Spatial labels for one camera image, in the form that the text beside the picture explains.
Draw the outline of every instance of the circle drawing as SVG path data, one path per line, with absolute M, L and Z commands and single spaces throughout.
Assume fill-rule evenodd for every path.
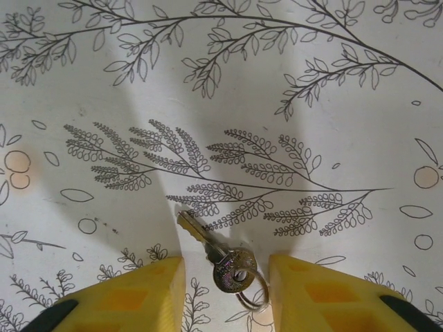
M 9 180 L 15 189 L 25 189 L 30 185 L 30 177 L 26 174 L 12 173 Z
M 96 232 L 97 223 L 92 219 L 83 218 L 78 222 L 78 229 L 80 232 L 90 235 Z
M 437 185 L 439 178 L 438 172 L 429 166 L 420 167 L 414 173 L 414 182 L 422 189 L 429 189 Z
M 414 244 L 420 250 L 429 250 L 434 244 L 432 237 L 426 234 L 420 234 L 415 237 Z
M 15 173 L 26 173 L 30 167 L 30 158 L 22 151 L 12 150 L 5 156 L 5 166 Z

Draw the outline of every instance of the key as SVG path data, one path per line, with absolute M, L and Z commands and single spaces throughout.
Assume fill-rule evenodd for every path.
M 246 248 L 229 248 L 220 243 L 187 212 L 180 212 L 177 223 L 187 230 L 197 241 L 202 242 L 207 259 L 214 265 L 215 285 L 225 293 L 238 294 L 246 290 L 254 281 L 253 273 L 239 272 L 242 269 L 257 270 L 254 254 Z

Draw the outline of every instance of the key blade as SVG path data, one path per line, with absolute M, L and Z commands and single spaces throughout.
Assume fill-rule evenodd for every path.
M 187 230 L 197 241 L 202 242 L 202 244 L 208 243 L 208 233 L 203 229 L 200 223 L 192 218 L 186 211 L 179 212 L 179 215 L 177 216 L 177 223 L 184 230 Z

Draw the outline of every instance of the yellow plastic object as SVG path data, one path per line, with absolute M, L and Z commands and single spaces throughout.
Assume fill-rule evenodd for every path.
M 381 295 L 403 297 L 366 280 L 286 255 L 271 255 L 275 332 L 413 332 Z
M 67 295 L 79 304 L 53 331 L 179 332 L 185 290 L 183 258 L 163 259 Z

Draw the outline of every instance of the orange dot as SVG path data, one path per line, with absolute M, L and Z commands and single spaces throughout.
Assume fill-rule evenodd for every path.
M 22 151 L 9 151 L 5 156 L 5 166 L 10 171 L 25 173 L 30 167 L 29 156 Z
M 438 180 L 438 172 L 429 166 L 420 167 L 414 173 L 415 184 L 423 189 L 432 188 L 438 183 Z
M 30 185 L 30 178 L 25 174 L 12 173 L 9 180 L 15 189 L 25 189 Z

